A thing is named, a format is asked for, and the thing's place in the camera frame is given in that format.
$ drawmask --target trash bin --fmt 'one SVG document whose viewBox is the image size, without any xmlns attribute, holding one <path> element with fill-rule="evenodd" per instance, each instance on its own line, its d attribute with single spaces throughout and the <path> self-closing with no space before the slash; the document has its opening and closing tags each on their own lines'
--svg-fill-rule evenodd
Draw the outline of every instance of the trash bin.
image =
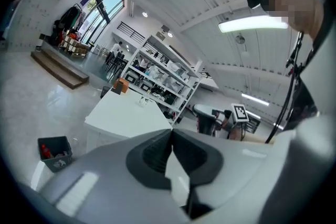
<svg viewBox="0 0 336 224">
<path fill-rule="evenodd" d="M 45 145 L 53 156 L 66 151 L 68 155 L 47 159 L 42 153 L 41 146 Z M 38 151 L 41 161 L 53 172 L 58 172 L 72 163 L 72 151 L 66 136 L 46 137 L 37 139 Z"/>
<path fill-rule="evenodd" d="M 101 91 L 100 98 L 103 98 L 104 95 L 110 90 L 110 87 L 104 86 L 103 90 Z"/>
</svg>

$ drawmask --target metal shelving unit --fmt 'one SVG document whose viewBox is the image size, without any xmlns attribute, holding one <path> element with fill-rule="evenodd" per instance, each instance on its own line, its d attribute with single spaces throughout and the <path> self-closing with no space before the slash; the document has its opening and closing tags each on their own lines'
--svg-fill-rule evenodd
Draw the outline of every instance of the metal shelving unit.
<svg viewBox="0 0 336 224">
<path fill-rule="evenodd" d="M 158 58 L 154 58 L 152 55 L 147 53 L 146 48 L 148 48 L 148 44 L 151 45 L 151 49 L 155 49 L 159 52 L 159 54 L 164 55 L 167 59 L 171 60 L 174 63 L 180 63 L 182 68 L 188 71 L 189 78 L 184 80 L 179 75 L 177 75 L 174 71 L 172 71 L 164 62 L 160 62 Z M 162 82 L 155 80 L 151 76 L 141 72 L 139 69 L 131 66 L 134 59 L 140 56 L 142 58 L 146 58 L 150 61 L 151 64 L 157 66 L 161 71 L 165 72 L 168 76 L 175 79 L 176 82 L 180 83 L 183 87 L 179 92 L 175 92 L 174 90 L 165 86 Z M 169 105 L 168 103 L 164 102 L 163 100 L 153 96 L 150 94 L 149 98 L 158 104 L 165 106 L 169 114 L 173 114 L 175 112 L 174 119 L 168 119 L 170 124 L 174 124 L 178 117 L 183 112 L 184 108 L 187 106 L 188 101 L 191 99 L 193 94 L 195 93 L 199 83 L 201 82 L 201 75 L 196 73 L 194 69 L 190 65 L 188 65 L 176 52 L 174 52 L 170 47 L 160 42 L 156 37 L 150 36 L 149 38 L 145 39 L 141 46 L 135 51 L 132 58 L 129 60 L 128 64 L 124 68 L 121 77 L 124 78 L 126 73 L 132 70 L 136 72 L 140 76 L 144 76 L 147 80 L 151 81 L 154 85 L 161 87 L 163 90 L 170 92 L 174 96 L 176 96 L 175 101 L 173 104 Z M 147 92 L 140 89 L 138 86 L 134 84 L 129 84 L 129 87 L 142 94 L 147 95 Z"/>
</svg>

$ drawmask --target window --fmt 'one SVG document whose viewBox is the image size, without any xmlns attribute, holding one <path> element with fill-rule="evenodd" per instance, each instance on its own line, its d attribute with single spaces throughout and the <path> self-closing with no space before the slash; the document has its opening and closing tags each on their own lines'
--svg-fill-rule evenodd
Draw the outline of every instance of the window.
<svg viewBox="0 0 336 224">
<path fill-rule="evenodd" d="M 124 8 L 124 0 L 102 0 L 106 13 L 109 19 L 112 19 L 120 10 Z M 81 42 L 95 43 L 99 35 L 102 33 L 107 25 L 107 21 L 97 9 L 97 1 L 90 0 L 88 9 L 90 13 L 87 15 L 83 25 L 80 27 L 79 32 L 82 34 Z"/>
</svg>

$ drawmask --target white floor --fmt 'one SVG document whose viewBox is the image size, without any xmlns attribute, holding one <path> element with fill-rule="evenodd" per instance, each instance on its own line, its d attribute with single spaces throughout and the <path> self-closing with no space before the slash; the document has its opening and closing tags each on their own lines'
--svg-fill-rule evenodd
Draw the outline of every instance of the white floor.
<svg viewBox="0 0 336 224">
<path fill-rule="evenodd" d="M 74 158 L 85 154 L 92 131 L 83 123 L 101 91 L 89 84 L 69 89 L 27 52 L 0 54 L 0 68 L 2 153 L 18 181 L 39 189 L 52 172 L 39 165 L 37 139 L 65 135 Z M 196 121 L 184 117 L 174 127 L 196 131 Z M 100 135 L 98 146 L 116 141 Z"/>
</svg>

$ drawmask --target table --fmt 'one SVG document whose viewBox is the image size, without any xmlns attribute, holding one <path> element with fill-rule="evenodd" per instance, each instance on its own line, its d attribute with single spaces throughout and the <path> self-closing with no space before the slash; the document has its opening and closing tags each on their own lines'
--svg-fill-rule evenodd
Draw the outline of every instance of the table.
<svg viewBox="0 0 336 224">
<path fill-rule="evenodd" d="M 121 140 L 162 129 L 172 129 L 158 105 L 150 100 L 145 107 L 137 102 L 142 95 L 128 89 L 120 95 L 108 91 L 91 113 L 84 125 L 99 134 L 110 135 Z M 89 152 L 97 147 L 98 134 L 88 132 Z"/>
</svg>

